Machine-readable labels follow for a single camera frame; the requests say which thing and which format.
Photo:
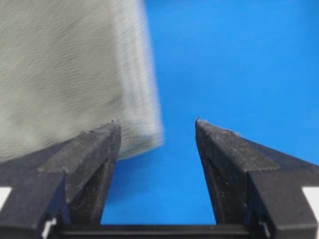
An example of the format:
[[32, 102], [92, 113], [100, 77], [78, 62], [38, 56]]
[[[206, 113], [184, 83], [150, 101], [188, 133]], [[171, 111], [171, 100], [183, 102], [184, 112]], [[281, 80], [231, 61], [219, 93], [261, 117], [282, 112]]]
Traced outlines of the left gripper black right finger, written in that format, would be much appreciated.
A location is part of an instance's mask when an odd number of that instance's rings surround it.
[[319, 167], [195, 122], [195, 141], [218, 225], [260, 227], [266, 236], [319, 233]]

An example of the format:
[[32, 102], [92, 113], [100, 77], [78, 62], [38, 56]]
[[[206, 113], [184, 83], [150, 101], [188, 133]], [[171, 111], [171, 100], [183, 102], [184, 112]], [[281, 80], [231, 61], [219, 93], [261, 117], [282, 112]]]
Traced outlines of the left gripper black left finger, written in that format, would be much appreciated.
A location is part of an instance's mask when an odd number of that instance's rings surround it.
[[98, 224], [121, 146], [114, 121], [0, 165], [0, 233], [47, 236]]

